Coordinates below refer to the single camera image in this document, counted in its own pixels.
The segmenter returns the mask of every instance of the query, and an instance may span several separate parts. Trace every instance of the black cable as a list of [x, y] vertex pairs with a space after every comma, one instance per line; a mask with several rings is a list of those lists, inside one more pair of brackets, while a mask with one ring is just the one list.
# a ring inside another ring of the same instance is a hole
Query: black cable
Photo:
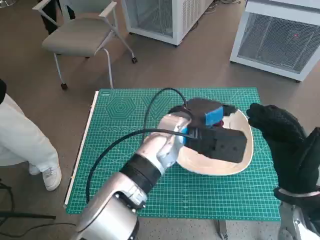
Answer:
[[[11, 187], [1, 183], [1, 179], [0, 179], [0, 189], [5, 189], [8, 191], [9, 195], [10, 195], [10, 199], [11, 199], [11, 209], [10, 211], [13, 213], [15, 211], [15, 199], [14, 199], [14, 194], [12, 193]], [[8, 217], [3, 218], [0, 221], [0, 227], [8, 220]]]
[[[183, 94], [182, 94], [179, 90], [177, 90], [177, 89], [175, 89], [175, 88], [172, 88], [172, 87], [165, 87], [165, 88], [161, 89], [160, 91], [158, 91], [158, 92], [153, 96], [153, 98], [151, 99], [151, 101], [150, 101], [150, 103], [149, 103], [149, 105], [148, 105], [148, 107], [147, 107], [147, 109], [146, 109], [146, 111], [145, 111], [142, 129], [146, 129], [146, 127], [147, 127], [147, 119], [148, 119], [148, 115], [149, 115], [149, 113], [150, 113], [150, 109], [151, 109], [152, 104], [154, 103], [154, 101], [156, 100], [156, 98], [157, 98], [162, 92], [168, 91], [168, 90], [174, 91], [174, 92], [176, 92], [177, 94], [179, 94], [180, 97], [181, 97], [182, 100], [183, 100], [183, 105], [184, 105], [185, 107], [187, 106], [187, 100], [186, 100], [185, 96], [183, 96]], [[145, 140], [145, 133], [142, 134], [140, 145], [144, 143], [144, 140]]]
[[[10, 199], [11, 199], [10, 212], [13, 213], [15, 211], [16, 204], [15, 204], [15, 198], [14, 198], [14, 194], [13, 194], [13, 192], [11, 190], [11, 187], [1, 183], [1, 179], [0, 179], [0, 189], [5, 189], [5, 190], [7, 190], [9, 192]], [[5, 217], [3, 220], [0, 221], [0, 227], [1, 227], [1, 225], [3, 225], [8, 220], [8, 218], [9, 217]], [[9, 237], [9, 238], [22, 238], [27, 233], [29, 233], [30, 231], [32, 231], [34, 229], [47, 227], [47, 226], [53, 226], [53, 225], [72, 225], [72, 226], [75, 226], [74, 223], [70, 223], [70, 222], [56, 222], [56, 223], [48, 223], [48, 224], [42, 224], [42, 225], [33, 226], [33, 227], [27, 229], [23, 234], [19, 234], [19, 235], [14, 235], [14, 234], [4, 233], [4, 232], [0, 232], [0, 235], [5, 236], [5, 237]]]
[[75, 226], [75, 224], [70, 223], [70, 222], [57, 222], [57, 223], [49, 223], [49, 224], [42, 224], [42, 225], [38, 225], [38, 226], [33, 226], [33, 227], [29, 228], [27, 231], [25, 231], [24, 233], [18, 234], [18, 235], [4, 233], [4, 232], [0, 232], [0, 235], [5, 236], [5, 237], [9, 237], [9, 238], [22, 238], [27, 233], [29, 233], [30, 231], [32, 231], [34, 229], [38, 229], [38, 228], [42, 228], [42, 227], [48, 227], [48, 226], [54, 226], [54, 225], [72, 225], [72, 226]]
[[241, 0], [220, 0], [223, 4], [240, 4]]
[[123, 137], [120, 137], [118, 140], [114, 141], [113, 143], [111, 143], [111, 145], [109, 145], [102, 153], [101, 155], [95, 160], [92, 168], [90, 169], [87, 181], [86, 181], [86, 186], [85, 186], [85, 199], [86, 199], [86, 203], [89, 202], [90, 200], [90, 185], [91, 185], [91, 179], [94, 175], [94, 172], [98, 166], [98, 164], [101, 162], [102, 158], [111, 150], [113, 149], [116, 145], [118, 145], [119, 143], [121, 143], [122, 141], [131, 138], [135, 135], [138, 134], [143, 134], [143, 133], [166, 133], [166, 134], [174, 134], [174, 135], [178, 135], [178, 136], [182, 136], [182, 137], [186, 137], [186, 138], [190, 138], [190, 139], [194, 139], [194, 137], [188, 135], [188, 134], [184, 134], [178, 131], [171, 131], [171, 130], [166, 130], [166, 129], [158, 129], [158, 128], [148, 128], [148, 129], [141, 129], [138, 131], [134, 131], [131, 132]]

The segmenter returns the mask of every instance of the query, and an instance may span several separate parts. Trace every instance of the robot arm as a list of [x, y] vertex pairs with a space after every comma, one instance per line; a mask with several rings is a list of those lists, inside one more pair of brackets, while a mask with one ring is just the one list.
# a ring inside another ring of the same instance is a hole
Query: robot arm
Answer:
[[[184, 112], [164, 116], [159, 129], [183, 132], [191, 122]], [[74, 240], [133, 240], [139, 229], [136, 211], [166, 169], [176, 163], [183, 137], [151, 133], [119, 172], [90, 200], [76, 227]]]
[[119, 172], [114, 173], [84, 209], [73, 240], [133, 240], [139, 229], [136, 211], [146, 207], [148, 193], [178, 160], [185, 145], [208, 158], [239, 162], [247, 144], [243, 132], [221, 127], [234, 106], [194, 98], [165, 115], [158, 129], [186, 133], [185, 139], [152, 132]]

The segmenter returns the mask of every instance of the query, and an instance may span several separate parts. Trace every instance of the gray chair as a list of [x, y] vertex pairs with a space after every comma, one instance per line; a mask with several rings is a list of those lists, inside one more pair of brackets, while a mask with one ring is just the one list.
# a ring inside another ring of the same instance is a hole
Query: gray chair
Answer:
[[[54, 0], [42, 0], [33, 8], [33, 10], [39, 11], [42, 16], [58, 26], [58, 24], [43, 11], [43, 8], [50, 1]], [[123, 42], [126, 48], [131, 52], [132, 63], [135, 64], [137, 62], [134, 52], [128, 46], [123, 37], [119, 34], [118, 21], [115, 11], [117, 3], [114, 1], [110, 3], [109, 0], [61, 0], [60, 5], [64, 19], [66, 19], [65, 16], [68, 16], [69, 18], [67, 6], [69, 6], [75, 12], [75, 14], [99, 14], [99, 18], [84, 17], [67, 20], [62, 26], [60, 26], [56, 31], [49, 35], [42, 43], [43, 48], [54, 53], [54, 60], [60, 80], [62, 82], [62, 89], [66, 90], [68, 86], [62, 78], [57, 54], [89, 58], [95, 56], [99, 50], [103, 50], [106, 53], [109, 71], [109, 82], [110, 87], [113, 88], [114, 85], [112, 79], [110, 54], [108, 50], [104, 48], [104, 45], [112, 36], [112, 34], [110, 34], [111, 32], [114, 32], [115, 35]], [[113, 13], [114, 26], [109, 22], [107, 18], [111, 11]]]

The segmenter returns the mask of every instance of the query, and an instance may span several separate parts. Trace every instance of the metal table leg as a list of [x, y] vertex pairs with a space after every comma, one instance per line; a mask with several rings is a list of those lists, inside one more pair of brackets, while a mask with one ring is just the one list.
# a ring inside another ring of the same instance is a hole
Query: metal table leg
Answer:
[[217, 231], [222, 240], [228, 240], [226, 220], [217, 221]]

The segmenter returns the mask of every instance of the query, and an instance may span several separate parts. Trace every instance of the ventilation grille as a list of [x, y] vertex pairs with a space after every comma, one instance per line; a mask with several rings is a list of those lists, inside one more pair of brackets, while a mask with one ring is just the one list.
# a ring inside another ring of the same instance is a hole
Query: ventilation grille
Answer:
[[173, 37], [172, 0], [125, 2], [132, 27]]
[[317, 25], [250, 13], [238, 57], [299, 74], [319, 45]]
[[185, 0], [182, 5], [182, 30], [187, 34], [201, 15], [201, 0]]

